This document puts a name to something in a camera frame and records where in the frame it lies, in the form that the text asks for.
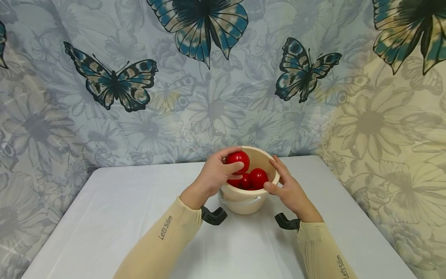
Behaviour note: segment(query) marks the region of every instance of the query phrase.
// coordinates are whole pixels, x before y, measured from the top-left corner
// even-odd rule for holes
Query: bucket
[[[269,159],[272,159],[272,156],[255,147],[242,147],[250,161],[248,172],[251,172],[255,168],[261,168],[268,175],[268,181],[277,185],[280,176],[276,169],[269,163]],[[228,183],[225,183],[219,191],[220,201],[233,212],[242,215],[257,212],[265,203],[267,197],[268,192],[265,189],[247,191],[236,188]]]

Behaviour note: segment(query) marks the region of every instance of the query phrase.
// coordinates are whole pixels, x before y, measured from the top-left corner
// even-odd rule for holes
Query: arm sleeve
[[[125,257],[113,279],[168,278],[201,224],[201,210],[177,198]]]
[[[301,222],[297,243],[309,279],[357,279],[325,223]]]

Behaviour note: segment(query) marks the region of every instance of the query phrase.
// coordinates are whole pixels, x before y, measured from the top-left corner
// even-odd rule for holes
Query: red ball
[[[234,172],[235,175],[242,175],[249,169],[249,157],[245,152],[234,152],[226,157],[226,164],[232,164],[235,162],[243,162],[244,164],[241,170]]]
[[[234,186],[236,188],[239,188],[241,181],[242,181],[241,179],[228,179],[226,182],[229,185],[232,185],[232,186]]]
[[[263,184],[268,181],[266,171],[256,168],[249,174],[249,181],[255,190],[263,189]]]
[[[244,173],[243,178],[241,179],[240,182],[240,189],[248,190],[250,186],[251,183],[249,182],[249,173]]]

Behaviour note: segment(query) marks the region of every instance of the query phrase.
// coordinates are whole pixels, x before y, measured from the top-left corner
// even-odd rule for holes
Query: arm
[[[217,194],[226,180],[241,178],[241,175],[232,173],[242,169],[243,163],[223,163],[227,155],[241,150],[241,147],[231,147],[208,158],[197,179],[138,241],[113,279],[168,278],[179,256],[201,227],[200,208],[209,197]]]
[[[308,278],[357,279],[330,235],[324,220],[300,184],[277,156],[274,156],[274,160],[270,160],[270,163],[279,172],[281,176],[279,182],[283,187],[266,182],[264,188],[270,194],[278,196],[301,220],[297,243],[305,260]]]
[[[177,198],[125,257],[113,279],[167,278],[201,223],[201,210]]]

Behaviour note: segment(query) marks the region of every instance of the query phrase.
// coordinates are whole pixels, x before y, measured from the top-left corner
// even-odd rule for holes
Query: hand
[[[243,168],[242,162],[225,165],[223,160],[231,153],[242,151],[242,147],[229,147],[212,154],[206,161],[197,179],[180,195],[181,201],[191,209],[200,209],[209,199],[218,193],[228,179],[241,179],[242,175],[233,175]]]
[[[323,222],[324,220],[306,196],[299,182],[291,176],[287,167],[277,156],[274,155],[273,158],[274,160],[270,159],[269,162],[279,173],[279,182],[283,187],[265,182],[264,189],[270,194],[278,196],[283,204],[296,214],[302,222]]]

